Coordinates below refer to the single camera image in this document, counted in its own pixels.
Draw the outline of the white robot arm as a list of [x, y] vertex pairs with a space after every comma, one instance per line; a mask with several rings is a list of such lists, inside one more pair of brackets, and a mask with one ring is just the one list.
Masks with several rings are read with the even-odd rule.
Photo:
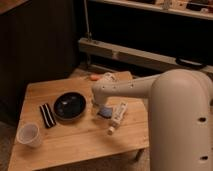
[[150, 171], [213, 171], [213, 80], [206, 74], [174, 69], [128, 81], [102, 78], [92, 93], [100, 107], [113, 96], [149, 100]]

